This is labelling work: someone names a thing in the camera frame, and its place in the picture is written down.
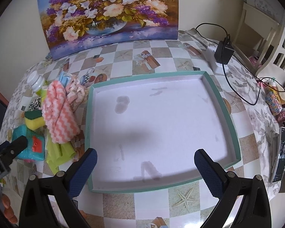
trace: teal toy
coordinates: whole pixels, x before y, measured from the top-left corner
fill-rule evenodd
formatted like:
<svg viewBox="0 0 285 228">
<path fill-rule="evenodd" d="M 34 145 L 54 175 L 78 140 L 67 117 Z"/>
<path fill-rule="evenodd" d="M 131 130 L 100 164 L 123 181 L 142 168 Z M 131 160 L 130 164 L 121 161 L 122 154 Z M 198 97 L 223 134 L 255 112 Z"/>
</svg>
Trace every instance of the teal toy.
<svg viewBox="0 0 285 228">
<path fill-rule="evenodd" d="M 44 156 L 44 136 L 28 129 L 25 124 L 15 128 L 12 135 L 12 141 L 24 135 L 28 140 L 28 146 L 18 156 L 22 160 L 43 161 Z"/>
</svg>

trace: pink striped towel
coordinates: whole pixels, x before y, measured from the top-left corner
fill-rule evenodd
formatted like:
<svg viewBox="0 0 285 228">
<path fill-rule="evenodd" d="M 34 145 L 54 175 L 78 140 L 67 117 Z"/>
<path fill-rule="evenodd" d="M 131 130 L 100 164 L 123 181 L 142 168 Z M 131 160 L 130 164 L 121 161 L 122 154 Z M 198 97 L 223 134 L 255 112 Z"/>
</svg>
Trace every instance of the pink striped towel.
<svg viewBox="0 0 285 228">
<path fill-rule="evenodd" d="M 42 103 L 42 116 L 52 137 L 53 143 L 67 143 L 80 129 L 66 98 L 66 91 L 59 81 L 53 81 Z"/>
</svg>

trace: red toy part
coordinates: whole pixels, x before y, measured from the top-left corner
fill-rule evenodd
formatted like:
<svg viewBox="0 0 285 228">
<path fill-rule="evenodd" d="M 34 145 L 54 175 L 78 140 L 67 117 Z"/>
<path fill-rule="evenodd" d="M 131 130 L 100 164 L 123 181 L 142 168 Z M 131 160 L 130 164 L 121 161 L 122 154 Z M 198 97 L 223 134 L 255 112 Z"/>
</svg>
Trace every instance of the red toy part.
<svg viewBox="0 0 285 228">
<path fill-rule="evenodd" d="M 41 153 L 42 152 L 42 142 L 36 136 L 33 135 L 33 147 L 32 151 L 34 153 Z"/>
</svg>

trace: chair backrest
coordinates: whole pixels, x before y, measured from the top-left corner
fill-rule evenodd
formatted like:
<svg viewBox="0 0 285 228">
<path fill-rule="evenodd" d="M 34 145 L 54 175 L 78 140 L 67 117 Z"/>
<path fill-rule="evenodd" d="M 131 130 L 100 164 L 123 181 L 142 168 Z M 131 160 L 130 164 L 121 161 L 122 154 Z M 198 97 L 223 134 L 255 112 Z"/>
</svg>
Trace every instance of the chair backrest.
<svg viewBox="0 0 285 228">
<path fill-rule="evenodd" d="M 279 34 L 279 42 L 274 47 L 268 60 L 257 71 L 256 76 L 275 78 L 282 85 L 285 84 L 285 15 Z"/>
</svg>

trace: yellow sponge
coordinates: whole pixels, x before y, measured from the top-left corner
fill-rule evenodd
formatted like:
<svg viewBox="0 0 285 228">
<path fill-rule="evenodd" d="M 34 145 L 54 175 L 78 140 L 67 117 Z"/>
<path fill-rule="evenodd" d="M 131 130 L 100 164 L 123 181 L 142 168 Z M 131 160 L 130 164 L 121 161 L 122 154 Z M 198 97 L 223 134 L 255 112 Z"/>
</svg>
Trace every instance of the yellow sponge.
<svg viewBox="0 0 285 228">
<path fill-rule="evenodd" d="M 24 118 L 24 123 L 26 124 L 26 126 L 30 129 L 30 130 L 36 130 L 38 128 L 43 127 L 46 122 L 44 121 L 43 117 L 38 117 L 35 119 L 28 119 L 28 118 Z"/>
</svg>

